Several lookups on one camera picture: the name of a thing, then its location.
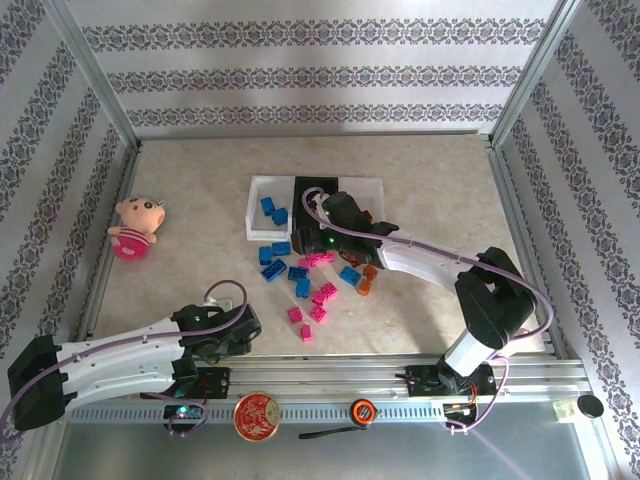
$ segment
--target orange block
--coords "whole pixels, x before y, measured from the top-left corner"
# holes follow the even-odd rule
[[[362,272],[362,274],[367,277],[367,280],[373,282],[378,276],[378,271],[373,265],[367,265],[366,267],[364,267],[364,272]]]
[[[363,297],[369,295],[369,291],[371,290],[371,282],[368,279],[363,279],[360,282],[360,288],[358,288],[358,293]]]

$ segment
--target plush doll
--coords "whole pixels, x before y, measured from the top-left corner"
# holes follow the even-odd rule
[[[158,240],[153,232],[164,221],[163,203],[148,198],[131,197],[116,205],[116,212],[122,217],[121,227],[111,227],[107,232],[111,239],[113,253],[123,260],[144,258],[150,243]]]

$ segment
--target red round badge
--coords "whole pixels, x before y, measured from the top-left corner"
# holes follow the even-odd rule
[[[251,393],[242,398],[233,412],[238,434],[250,442],[271,437],[280,424],[280,409],[273,398],[264,393]]]

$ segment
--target white wall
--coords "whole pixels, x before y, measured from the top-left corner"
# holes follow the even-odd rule
[[[640,10],[585,2],[502,145],[565,338],[640,477]]]
[[[555,0],[70,8],[142,137],[488,133]]]
[[[39,1],[0,0],[0,31],[4,377],[34,336],[75,329],[129,155]],[[19,475],[31,438],[0,444],[0,478]]]

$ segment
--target doll face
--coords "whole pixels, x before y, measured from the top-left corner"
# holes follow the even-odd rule
[[[131,197],[116,205],[122,223],[141,232],[153,233],[164,221],[164,207],[144,197]]]

